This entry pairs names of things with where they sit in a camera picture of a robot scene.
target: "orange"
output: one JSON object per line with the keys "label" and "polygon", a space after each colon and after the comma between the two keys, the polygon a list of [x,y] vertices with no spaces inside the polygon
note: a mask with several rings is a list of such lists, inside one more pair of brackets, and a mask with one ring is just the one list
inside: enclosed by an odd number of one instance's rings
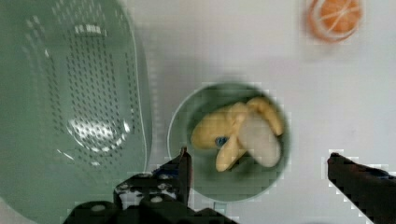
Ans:
{"label": "orange", "polygon": [[312,33],[327,42],[340,42],[358,29],[360,0],[314,0],[308,11]]}

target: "green colander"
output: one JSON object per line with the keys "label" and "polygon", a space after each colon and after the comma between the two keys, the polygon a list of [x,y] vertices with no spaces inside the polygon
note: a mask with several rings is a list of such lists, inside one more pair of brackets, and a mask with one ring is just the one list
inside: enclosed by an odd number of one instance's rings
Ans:
{"label": "green colander", "polygon": [[37,223],[145,171],[149,84],[113,0],[0,0],[0,197]]}

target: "white surface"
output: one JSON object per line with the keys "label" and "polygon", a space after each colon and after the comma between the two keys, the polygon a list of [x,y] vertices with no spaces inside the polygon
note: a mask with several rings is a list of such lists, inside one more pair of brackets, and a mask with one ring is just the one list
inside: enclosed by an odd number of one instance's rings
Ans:
{"label": "white surface", "polygon": [[[284,106],[290,165],[251,202],[230,203],[239,223],[371,223],[326,178],[330,149],[396,171],[396,1],[367,1],[361,33],[345,45],[312,40],[305,0],[124,0],[142,36],[155,112],[149,169],[167,161],[178,104],[203,82],[257,82]],[[4,203],[0,223],[22,223]],[[197,193],[191,206],[213,203]]]}

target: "green bowl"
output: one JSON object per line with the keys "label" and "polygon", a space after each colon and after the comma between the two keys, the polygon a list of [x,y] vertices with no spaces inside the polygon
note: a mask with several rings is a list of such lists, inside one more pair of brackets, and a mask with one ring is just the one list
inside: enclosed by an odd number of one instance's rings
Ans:
{"label": "green bowl", "polygon": [[188,96],[172,118],[168,132],[170,157],[176,157],[179,149],[187,146],[192,156],[192,187],[214,201],[227,203],[255,197],[269,189],[287,166],[290,154],[289,125],[284,111],[276,104],[276,109],[285,120],[286,128],[278,137],[282,156],[275,167],[263,167],[245,154],[231,170],[220,173],[216,170],[216,156],[219,151],[195,149],[191,144],[192,130],[206,114],[225,105],[247,102],[256,96],[263,96],[275,103],[261,90],[246,83],[212,84]]}

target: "blue sticker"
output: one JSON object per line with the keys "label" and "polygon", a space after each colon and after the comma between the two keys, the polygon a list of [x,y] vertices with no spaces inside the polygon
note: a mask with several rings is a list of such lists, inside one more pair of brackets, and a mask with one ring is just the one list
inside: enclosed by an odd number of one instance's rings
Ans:
{"label": "blue sticker", "polygon": [[228,141],[228,137],[218,137],[216,138],[216,146],[222,147]]}

